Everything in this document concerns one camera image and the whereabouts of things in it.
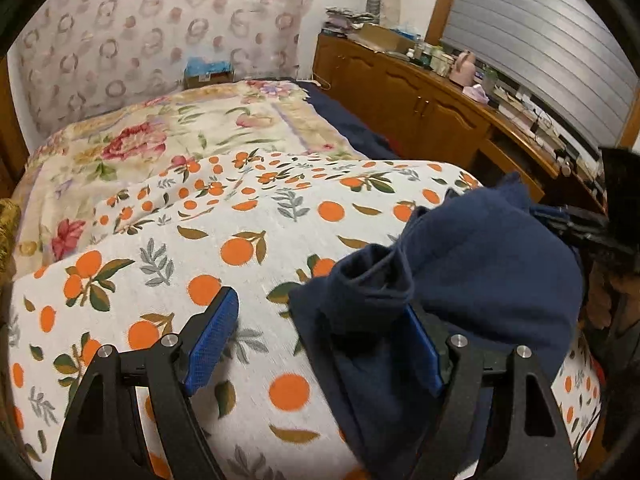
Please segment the right hand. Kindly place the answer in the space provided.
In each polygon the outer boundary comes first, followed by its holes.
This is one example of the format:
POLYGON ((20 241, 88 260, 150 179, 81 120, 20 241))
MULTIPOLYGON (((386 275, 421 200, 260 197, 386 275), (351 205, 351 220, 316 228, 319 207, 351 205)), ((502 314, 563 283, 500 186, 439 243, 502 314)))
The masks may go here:
POLYGON ((589 323, 597 330, 610 327, 614 296, 625 300, 620 312, 620 330, 626 330, 639 321, 640 280, 638 274, 620 275, 596 262, 590 272, 588 299, 585 306, 589 323))

